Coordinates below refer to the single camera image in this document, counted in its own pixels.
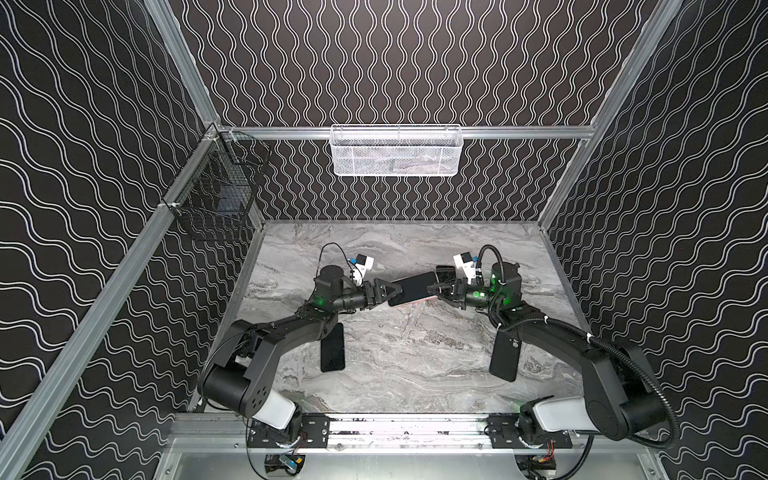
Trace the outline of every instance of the gray marble surface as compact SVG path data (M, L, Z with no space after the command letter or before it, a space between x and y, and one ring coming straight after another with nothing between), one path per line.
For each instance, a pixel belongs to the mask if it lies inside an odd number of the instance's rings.
M453 263L496 245L505 261L520 263L523 298L548 315L576 324L538 229L516 223L272 223L250 278L239 318L252 323L292 314L311 294L320 247L337 242L349 257L376 262L367 280L397 280ZM487 253L486 268L493 263ZM327 247L322 265L343 264ZM288 352L275 387L305 411L514 412L546 395L576 395L581 378L570 366L524 345L515 382L488 373L495 330L474 310L430 300L344 316L346 369L320 372L319 342Z

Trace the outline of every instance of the mesh basket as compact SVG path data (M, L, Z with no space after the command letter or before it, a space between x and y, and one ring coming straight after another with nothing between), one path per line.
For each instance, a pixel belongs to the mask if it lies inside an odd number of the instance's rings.
M458 125L333 125L333 172L343 177L452 177L462 156Z
M229 162L217 144L207 156L182 193L184 201L172 210L194 240L239 240L253 203L250 167Z

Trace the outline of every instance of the patterned wall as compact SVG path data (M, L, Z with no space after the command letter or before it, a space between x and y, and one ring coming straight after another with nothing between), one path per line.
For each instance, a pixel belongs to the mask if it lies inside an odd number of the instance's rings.
M670 477L768 478L768 2L686 2L551 237L681 416Z
M222 122L583 125L654 0L171 0Z
M328 142L281 141L256 179L256 202L273 220L536 221L577 144L467 141L454 177L337 177ZM233 150L242 157L253 145Z
M140 0L0 0L0 438L197 146Z
M152 478L250 237L198 243L174 224L22 478Z

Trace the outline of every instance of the black and white wallpaper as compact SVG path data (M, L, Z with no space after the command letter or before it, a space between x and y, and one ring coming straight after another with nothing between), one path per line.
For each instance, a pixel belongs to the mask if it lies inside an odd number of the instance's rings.
M150 480L240 274L241 241L168 231L22 478Z
M0 0L0 439L204 130L141 0Z
M585 125L654 0L170 0L224 124Z
M768 2L690 0L550 230L681 417L670 478L768 478Z
M466 141L454 177L338 177L327 141L281 141L254 181L256 202L271 220L536 221L577 145Z

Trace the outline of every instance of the white mesh basket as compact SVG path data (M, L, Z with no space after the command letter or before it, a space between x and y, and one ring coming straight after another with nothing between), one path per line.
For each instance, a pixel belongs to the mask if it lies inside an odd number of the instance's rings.
M462 156L458 125L333 125L333 172L342 177L452 177Z

